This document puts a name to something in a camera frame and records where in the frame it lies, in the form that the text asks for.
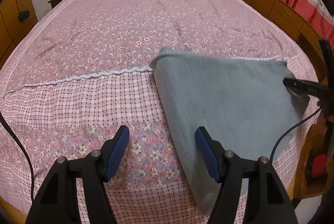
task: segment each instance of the gray cloth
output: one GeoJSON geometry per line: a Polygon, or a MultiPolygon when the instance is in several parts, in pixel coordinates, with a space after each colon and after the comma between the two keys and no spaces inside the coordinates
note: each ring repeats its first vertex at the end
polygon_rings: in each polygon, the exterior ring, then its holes
{"type": "MultiPolygon", "coordinates": [[[[216,58],[162,48],[150,66],[182,168],[206,215],[220,185],[209,177],[196,149],[196,129],[204,126],[224,149],[257,160],[270,156],[278,138],[302,119],[309,102],[307,95],[283,85],[283,78],[294,78],[285,61],[216,58]]],[[[282,140],[275,158],[294,133],[282,140]]]]}

